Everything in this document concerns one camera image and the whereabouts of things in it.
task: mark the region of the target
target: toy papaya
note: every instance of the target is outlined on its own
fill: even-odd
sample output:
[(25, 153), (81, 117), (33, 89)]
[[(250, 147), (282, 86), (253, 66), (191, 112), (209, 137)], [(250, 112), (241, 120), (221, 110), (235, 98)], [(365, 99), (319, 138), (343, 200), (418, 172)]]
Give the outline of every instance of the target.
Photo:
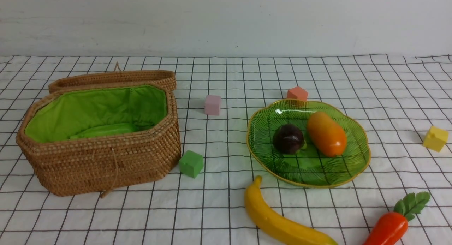
[(347, 148), (344, 129), (325, 112), (317, 111), (309, 117), (307, 132), (315, 147), (327, 157), (340, 156)]

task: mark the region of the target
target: toy carrot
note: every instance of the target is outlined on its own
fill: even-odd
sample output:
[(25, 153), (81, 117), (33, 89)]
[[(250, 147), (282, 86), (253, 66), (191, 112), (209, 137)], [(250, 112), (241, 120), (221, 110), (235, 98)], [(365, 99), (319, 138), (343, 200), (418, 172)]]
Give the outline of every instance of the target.
[(363, 245), (394, 245), (408, 229), (408, 222), (419, 214), (430, 200), (428, 192), (409, 193), (375, 224)]

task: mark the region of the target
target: yellow banana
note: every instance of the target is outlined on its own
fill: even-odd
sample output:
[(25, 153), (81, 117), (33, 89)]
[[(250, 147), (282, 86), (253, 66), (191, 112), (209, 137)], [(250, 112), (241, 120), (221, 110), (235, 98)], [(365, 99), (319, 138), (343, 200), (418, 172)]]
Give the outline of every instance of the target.
[(331, 237), (291, 221), (273, 211), (260, 192), (262, 176), (245, 190), (245, 209), (252, 221), (265, 233), (287, 245), (338, 245)]

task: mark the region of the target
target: green plate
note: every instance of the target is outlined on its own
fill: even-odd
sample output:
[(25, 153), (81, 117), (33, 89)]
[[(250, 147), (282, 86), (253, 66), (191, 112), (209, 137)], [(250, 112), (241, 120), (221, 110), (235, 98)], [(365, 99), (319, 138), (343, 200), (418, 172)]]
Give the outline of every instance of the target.
[[(323, 155), (307, 134), (307, 120), (316, 111), (327, 113), (344, 128), (347, 148), (341, 157)], [(273, 134), (286, 123), (298, 126), (307, 142), (307, 148), (297, 155), (283, 155), (273, 146)], [(371, 158), (363, 127), (332, 105), (318, 101), (284, 99), (257, 111), (248, 124), (246, 143), (251, 155), (267, 171), (282, 181), (303, 187), (336, 187), (348, 183), (367, 168)]]

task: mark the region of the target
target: yellow cube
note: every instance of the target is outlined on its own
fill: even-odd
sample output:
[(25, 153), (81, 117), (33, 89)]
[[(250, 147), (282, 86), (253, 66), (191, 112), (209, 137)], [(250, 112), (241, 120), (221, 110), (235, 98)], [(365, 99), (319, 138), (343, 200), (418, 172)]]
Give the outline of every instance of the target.
[(448, 137), (449, 132), (435, 126), (431, 126), (427, 134), (425, 135), (422, 145), (428, 149), (440, 152), (444, 145), (447, 143)]

